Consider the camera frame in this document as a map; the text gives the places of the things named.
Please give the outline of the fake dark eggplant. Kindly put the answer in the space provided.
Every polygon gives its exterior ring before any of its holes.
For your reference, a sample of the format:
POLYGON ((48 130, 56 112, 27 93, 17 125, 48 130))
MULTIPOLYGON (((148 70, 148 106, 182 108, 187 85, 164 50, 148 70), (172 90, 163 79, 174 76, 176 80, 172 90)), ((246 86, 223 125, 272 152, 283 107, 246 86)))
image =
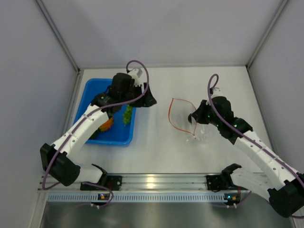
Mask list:
POLYGON ((196 119, 193 117, 192 114, 189 114, 189 116, 188 116, 188 122, 190 124, 195 124, 196 123, 196 119))

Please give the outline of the clear zip top bag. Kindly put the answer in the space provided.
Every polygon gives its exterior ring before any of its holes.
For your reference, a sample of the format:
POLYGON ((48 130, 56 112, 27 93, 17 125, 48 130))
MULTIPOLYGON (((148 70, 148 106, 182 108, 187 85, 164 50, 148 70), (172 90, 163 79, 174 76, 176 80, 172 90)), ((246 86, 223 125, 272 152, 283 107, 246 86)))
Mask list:
POLYGON ((202 124, 190 124, 189 114, 196 111, 195 105, 185 99, 172 98, 168 109, 168 120, 171 126, 180 132, 180 136, 187 142, 206 143, 207 132, 202 124))

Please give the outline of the fake green grapes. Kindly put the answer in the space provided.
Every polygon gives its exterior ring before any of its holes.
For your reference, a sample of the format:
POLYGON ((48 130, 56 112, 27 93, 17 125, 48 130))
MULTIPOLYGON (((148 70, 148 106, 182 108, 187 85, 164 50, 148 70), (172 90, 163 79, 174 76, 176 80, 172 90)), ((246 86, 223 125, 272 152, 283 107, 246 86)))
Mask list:
POLYGON ((126 106, 126 110, 123 113, 123 124, 126 126, 128 125, 132 120, 133 115, 133 108, 129 105, 126 106))

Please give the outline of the fake pineapple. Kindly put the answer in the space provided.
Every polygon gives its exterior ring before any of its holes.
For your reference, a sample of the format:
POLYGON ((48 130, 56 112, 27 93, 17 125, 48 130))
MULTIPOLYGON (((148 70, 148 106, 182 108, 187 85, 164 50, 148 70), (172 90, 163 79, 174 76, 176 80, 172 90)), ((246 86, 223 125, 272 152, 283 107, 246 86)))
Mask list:
POLYGON ((114 118, 111 117, 107 122, 99 126, 97 130, 91 135, 90 140, 94 140, 100 133, 108 131, 114 124, 114 118))

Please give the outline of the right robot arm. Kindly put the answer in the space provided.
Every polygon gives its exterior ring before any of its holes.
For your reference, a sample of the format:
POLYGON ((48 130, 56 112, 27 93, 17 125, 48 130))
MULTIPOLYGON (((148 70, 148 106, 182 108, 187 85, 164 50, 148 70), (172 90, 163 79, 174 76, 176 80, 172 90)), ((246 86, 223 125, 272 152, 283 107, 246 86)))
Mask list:
POLYGON ((295 213, 304 206, 304 175, 269 149, 244 119, 235 117, 225 97, 202 100, 198 109, 189 114, 188 121, 215 126, 223 138, 263 172, 261 175, 253 174, 234 163, 224 168, 217 180, 208 184, 209 190, 239 186, 264 198, 280 216, 296 217, 295 213))

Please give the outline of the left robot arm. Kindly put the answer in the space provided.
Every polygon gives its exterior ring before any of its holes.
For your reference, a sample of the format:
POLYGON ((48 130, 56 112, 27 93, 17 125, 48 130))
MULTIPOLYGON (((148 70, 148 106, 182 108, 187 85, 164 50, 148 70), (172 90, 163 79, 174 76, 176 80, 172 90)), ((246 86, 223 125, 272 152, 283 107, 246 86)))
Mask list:
POLYGON ((42 168, 59 184, 70 186, 75 182, 90 182, 97 190, 107 185, 106 171, 91 164, 82 166, 72 161, 71 155, 79 151, 100 126, 119 112, 124 105, 135 108, 151 107, 157 102, 151 94, 150 82, 140 84, 136 73, 117 73, 111 84, 90 102, 74 125, 52 144, 40 148, 42 168))

